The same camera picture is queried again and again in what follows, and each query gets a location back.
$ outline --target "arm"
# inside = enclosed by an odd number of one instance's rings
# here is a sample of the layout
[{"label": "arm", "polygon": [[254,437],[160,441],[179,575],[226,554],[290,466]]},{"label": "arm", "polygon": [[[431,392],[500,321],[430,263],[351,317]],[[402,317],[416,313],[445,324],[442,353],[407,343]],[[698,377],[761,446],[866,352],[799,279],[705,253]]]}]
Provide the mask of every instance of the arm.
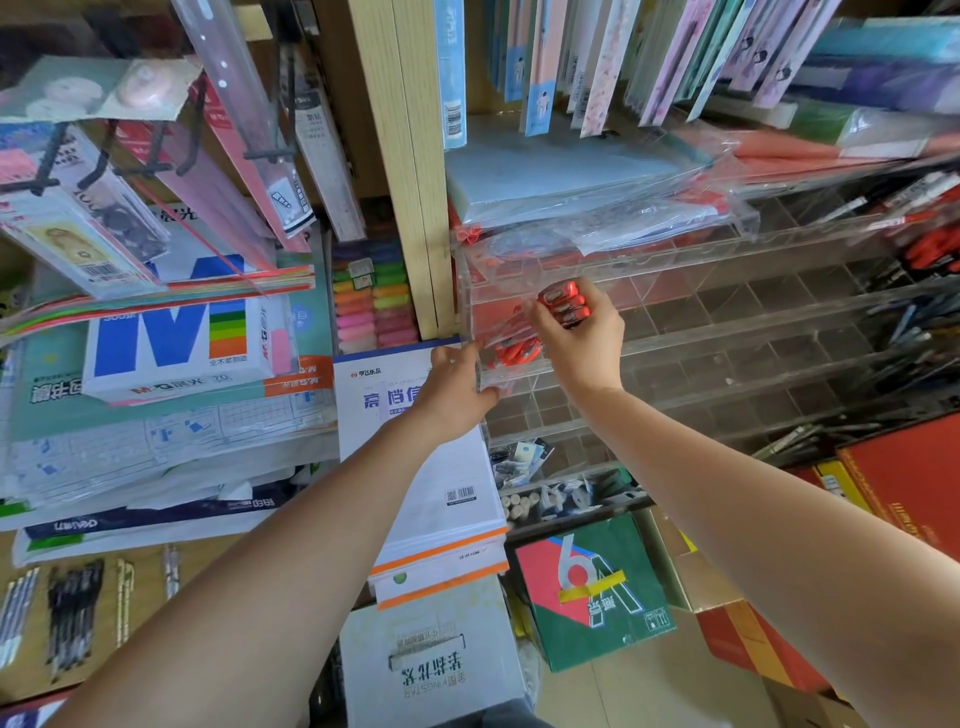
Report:
[{"label": "arm", "polygon": [[435,349],[413,407],[192,580],[50,728],[294,725],[414,475],[496,404],[477,351]]},{"label": "arm", "polygon": [[872,726],[953,724],[960,564],[625,392],[623,320],[592,283],[578,283],[591,311],[579,327],[563,329],[539,303],[527,312],[593,431]]}]

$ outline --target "forearm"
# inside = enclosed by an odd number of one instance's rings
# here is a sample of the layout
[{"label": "forearm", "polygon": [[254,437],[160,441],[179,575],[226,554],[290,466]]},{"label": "forearm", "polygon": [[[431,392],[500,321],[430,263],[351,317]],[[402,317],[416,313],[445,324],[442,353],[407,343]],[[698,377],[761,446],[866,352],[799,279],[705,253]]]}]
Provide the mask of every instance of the forearm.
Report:
[{"label": "forearm", "polygon": [[[921,713],[924,696],[910,695],[917,685],[953,695],[960,565],[622,390],[574,403],[710,562],[868,719],[906,724],[889,708]],[[878,700],[885,715],[870,712]]]},{"label": "forearm", "polygon": [[408,415],[190,582],[50,726],[293,725],[437,445]]}]

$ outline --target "tiled floor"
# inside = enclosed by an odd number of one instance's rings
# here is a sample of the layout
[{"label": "tiled floor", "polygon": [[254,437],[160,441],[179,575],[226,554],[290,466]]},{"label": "tiled floor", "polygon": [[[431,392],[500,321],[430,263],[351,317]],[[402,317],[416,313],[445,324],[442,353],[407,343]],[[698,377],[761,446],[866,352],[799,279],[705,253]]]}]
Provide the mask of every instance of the tiled floor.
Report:
[{"label": "tiled floor", "polygon": [[715,659],[697,620],[554,674],[543,666],[537,715],[554,728],[776,728],[760,678]]}]

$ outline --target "bundle of red pens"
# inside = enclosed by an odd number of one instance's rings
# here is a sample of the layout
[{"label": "bundle of red pens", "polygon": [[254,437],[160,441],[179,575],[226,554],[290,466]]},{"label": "bundle of red pens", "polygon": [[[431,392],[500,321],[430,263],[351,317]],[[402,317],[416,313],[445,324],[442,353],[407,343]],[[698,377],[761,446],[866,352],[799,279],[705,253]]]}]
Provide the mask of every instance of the bundle of red pens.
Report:
[{"label": "bundle of red pens", "polygon": [[[590,315],[587,302],[572,280],[548,285],[537,295],[537,300],[549,309],[564,328],[573,328]],[[505,367],[533,361],[543,350],[540,337],[530,325],[526,314],[520,312],[519,308],[515,315],[488,339],[487,346],[496,350],[497,363]]]}]

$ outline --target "person's right hand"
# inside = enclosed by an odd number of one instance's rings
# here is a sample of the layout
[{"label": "person's right hand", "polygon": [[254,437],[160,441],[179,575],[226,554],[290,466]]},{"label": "person's right hand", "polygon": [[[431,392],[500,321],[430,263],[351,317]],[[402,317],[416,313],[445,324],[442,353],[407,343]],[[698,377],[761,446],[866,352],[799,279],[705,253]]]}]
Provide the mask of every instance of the person's right hand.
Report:
[{"label": "person's right hand", "polygon": [[590,315],[578,327],[564,328],[538,301],[525,301],[522,307],[546,347],[557,379],[576,404],[591,391],[623,388],[620,349],[624,325],[606,293],[587,279],[574,281],[590,309]]}]

